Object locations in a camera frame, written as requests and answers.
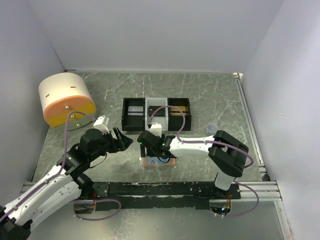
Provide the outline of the white card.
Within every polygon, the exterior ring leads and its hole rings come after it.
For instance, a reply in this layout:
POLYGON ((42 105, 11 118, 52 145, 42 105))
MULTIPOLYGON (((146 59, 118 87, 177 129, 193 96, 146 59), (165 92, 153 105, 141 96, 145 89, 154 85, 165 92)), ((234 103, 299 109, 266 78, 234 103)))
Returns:
POLYGON ((143 116, 145 113, 143 106, 130 105, 127 110, 128 116, 143 116))

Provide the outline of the gold card in tray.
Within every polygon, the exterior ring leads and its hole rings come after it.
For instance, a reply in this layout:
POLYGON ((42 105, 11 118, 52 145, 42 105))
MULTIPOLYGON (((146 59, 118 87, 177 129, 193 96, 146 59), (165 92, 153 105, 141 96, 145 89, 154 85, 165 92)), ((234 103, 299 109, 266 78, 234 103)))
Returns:
POLYGON ((189 116, 189 108, 188 106, 181 105, 181 106, 173 106, 170 108, 170 115, 171 116, 189 116))

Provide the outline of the small clear plastic cup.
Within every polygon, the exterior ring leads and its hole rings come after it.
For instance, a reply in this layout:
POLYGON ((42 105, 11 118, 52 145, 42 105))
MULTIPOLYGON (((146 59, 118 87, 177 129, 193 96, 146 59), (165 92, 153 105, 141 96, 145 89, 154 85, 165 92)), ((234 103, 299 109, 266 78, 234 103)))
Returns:
POLYGON ((214 122, 209 122, 204 128, 204 132, 207 136, 214 136, 218 129, 218 126, 214 122))

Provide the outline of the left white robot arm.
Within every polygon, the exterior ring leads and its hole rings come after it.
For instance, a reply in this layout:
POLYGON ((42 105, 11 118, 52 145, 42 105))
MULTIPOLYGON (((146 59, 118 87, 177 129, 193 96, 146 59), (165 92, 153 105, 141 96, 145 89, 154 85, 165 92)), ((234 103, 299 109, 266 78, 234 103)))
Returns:
POLYGON ((12 202, 0 208, 0 238, 26 240, 36 219, 51 215, 66 203, 93 196, 93 181, 85 174, 91 162, 108 154, 123 152, 133 140, 115 127, 114 133, 91 128, 80 142, 65 152, 52 169, 12 202))

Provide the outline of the white aluminium corner rail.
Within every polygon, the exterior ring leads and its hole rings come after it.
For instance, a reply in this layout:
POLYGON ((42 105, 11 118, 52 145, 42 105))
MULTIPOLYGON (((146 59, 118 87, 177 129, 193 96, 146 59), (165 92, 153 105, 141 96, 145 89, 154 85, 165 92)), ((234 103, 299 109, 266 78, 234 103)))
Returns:
POLYGON ((245 94, 243 91, 243 86, 242 86, 243 74, 239 73, 239 72, 234 72, 232 75, 233 75, 235 82, 237 84, 237 88, 238 88, 239 95, 241 98, 242 106, 244 109, 245 119, 246 119, 247 125, 249 127, 249 134, 250 134, 250 138, 251 138, 251 141, 253 144, 253 151, 254 151, 255 159, 256 159, 256 162, 257 162, 257 165, 259 168, 260 177, 261 177, 262 181, 267 182, 270 180, 270 177, 267 173, 265 163, 263 161, 263 157, 262 157, 262 154, 260 151, 260 147, 258 144, 258 140, 256 137, 256 133, 254 130, 252 120, 251 120, 250 112, 248 109, 247 101, 246 101, 245 94))

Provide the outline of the black white three-compartment tray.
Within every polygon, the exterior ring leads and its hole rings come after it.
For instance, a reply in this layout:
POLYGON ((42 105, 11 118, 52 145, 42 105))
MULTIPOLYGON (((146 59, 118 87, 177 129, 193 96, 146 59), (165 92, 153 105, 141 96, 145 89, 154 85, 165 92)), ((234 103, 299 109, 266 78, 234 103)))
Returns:
POLYGON ((160 123, 162 131, 190 131, 192 114, 188 98, 127 97, 123 99, 121 127, 125 132, 147 130, 160 123))

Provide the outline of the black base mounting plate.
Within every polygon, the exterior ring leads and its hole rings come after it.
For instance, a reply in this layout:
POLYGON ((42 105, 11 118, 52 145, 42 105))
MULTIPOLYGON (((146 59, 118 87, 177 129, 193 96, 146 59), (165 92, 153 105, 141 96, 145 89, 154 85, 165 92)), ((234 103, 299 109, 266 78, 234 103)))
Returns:
POLYGON ((82 189, 81 200, 113 199, 121 209, 195 208, 208 210, 210 201, 226 202, 241 198, 233 183, 229 190, 215 187, 212 181, 185 182, 93 182, 82 189))

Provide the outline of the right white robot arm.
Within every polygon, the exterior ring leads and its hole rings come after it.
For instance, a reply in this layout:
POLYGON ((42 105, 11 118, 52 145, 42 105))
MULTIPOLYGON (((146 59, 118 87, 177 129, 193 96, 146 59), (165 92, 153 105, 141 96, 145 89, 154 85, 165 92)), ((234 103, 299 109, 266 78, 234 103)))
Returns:
POLYGON ((212 186, 212 193, 218 199, 228 195, 234 179, 243 175, 244 169, 248 167, 247 159, 253 161, 248 147, 223 130, 200 138, 156 136, 144 130, 137 141, 145 148, 148 157, 171 159, 188 156, 211 159, 218 167, 212 186))

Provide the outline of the black credit card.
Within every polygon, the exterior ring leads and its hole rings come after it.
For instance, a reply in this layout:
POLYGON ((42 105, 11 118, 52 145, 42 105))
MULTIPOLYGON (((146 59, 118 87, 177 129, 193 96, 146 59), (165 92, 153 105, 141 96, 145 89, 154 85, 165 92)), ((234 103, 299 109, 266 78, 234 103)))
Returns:
POLYGON ((166 109, 161 108, 160 106, 150 105, 148 107, 148 116, 154 117, 165 117, 166 116, 166 109))

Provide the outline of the white orange drawer cabinet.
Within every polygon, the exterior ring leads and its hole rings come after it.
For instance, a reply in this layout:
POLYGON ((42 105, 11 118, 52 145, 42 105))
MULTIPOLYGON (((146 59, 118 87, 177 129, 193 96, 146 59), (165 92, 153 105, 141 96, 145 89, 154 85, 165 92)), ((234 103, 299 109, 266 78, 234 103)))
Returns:
POLYGON ((45 78, 38 92, 44 120, 52 128, 64 126, 70 112, 73 114, 69 118, 69 131, 90 122, 78 111, 92 117, 96 115, 96 105, 85 81, 75 73, 63 72, 45 78))

